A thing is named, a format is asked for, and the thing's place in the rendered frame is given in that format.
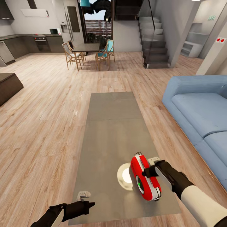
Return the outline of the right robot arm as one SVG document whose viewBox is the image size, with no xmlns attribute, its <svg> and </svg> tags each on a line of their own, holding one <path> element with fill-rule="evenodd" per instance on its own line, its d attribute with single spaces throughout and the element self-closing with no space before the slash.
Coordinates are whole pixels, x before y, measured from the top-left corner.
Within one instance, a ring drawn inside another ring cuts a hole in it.
<svg viewBox="0 0 227 227">
<path fill-rule="evenodd" d="M 147 178 L 159 176 L 201 227 L 227 227 L 227 209 L 195 186 L 183 172 L 158 157 L 148 159 L 148 164 L 149 168 L 144 169 L 142 175 Z"/>
</svg>

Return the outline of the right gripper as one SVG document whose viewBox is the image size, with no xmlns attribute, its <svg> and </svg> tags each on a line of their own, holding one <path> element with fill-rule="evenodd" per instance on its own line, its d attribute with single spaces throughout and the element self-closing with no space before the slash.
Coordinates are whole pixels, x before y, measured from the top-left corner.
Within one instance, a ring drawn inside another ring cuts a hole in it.
<svg viewBox="0 0 227 227">
<path fill-rule="evenodd" d="M 147 178 L 157 176 L 157 175 L 155 175 L 155 173 L 153 172 L 153 167 L 154 167 L 154 166 L 151 166 L 151 167 L 149 167 L 149 168 L 144 169 L 144 171 L 142 172 L 142 175 L 143 175 L 143 176 L 146 176 Z"/>
</svg>

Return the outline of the radio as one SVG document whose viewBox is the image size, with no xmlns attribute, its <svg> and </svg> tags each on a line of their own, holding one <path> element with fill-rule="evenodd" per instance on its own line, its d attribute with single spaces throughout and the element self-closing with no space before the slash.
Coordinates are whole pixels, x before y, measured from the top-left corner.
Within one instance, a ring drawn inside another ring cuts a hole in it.
<svg viewBox="0 0 227 227">
<path fill-rule="evenodd" d="M 147 178 L 142 175 L 144 169 L 149 168 L 149 164 L 145 156 L 136 153 L 131 160 L 131 168 L 143 198 L 147 201 L 159 201 L 161 196 L 161 187 L 156 177 Z"/>
</svg>

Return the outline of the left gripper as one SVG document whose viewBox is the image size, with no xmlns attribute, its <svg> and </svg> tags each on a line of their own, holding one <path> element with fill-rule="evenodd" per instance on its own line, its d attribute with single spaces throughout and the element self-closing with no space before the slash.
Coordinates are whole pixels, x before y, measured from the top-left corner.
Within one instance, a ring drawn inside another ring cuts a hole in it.
<svg viewBox="0 0 227 227">
<path fill-rule="evenodd" d="M 95 202 L 89 201 L 77 201 L 72 203 L 73 204 L 73 216 L 72 218 L 78 217 L 80 215 L 87 215 L 89 214 L 89 208 L 95 205 Z"/>
</svg>

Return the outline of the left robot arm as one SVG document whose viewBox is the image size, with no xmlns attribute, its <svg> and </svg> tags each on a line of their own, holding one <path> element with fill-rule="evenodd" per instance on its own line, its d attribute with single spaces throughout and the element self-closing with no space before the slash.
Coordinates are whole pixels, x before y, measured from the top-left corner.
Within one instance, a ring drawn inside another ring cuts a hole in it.
<svg viewBox="0 0 227 227">
<path fill-rule="evenodd" d="M 31 227 L 58 227 L 61 222 L 89 214 L 89 208 L 95 205 L 95 202 L 84 201 L 83 198 L 89 197 L 90 192 L 80 191 L 76 199 L 77 202 L 51 205 L 46 214 L 34 222 Z"/>
</svg>

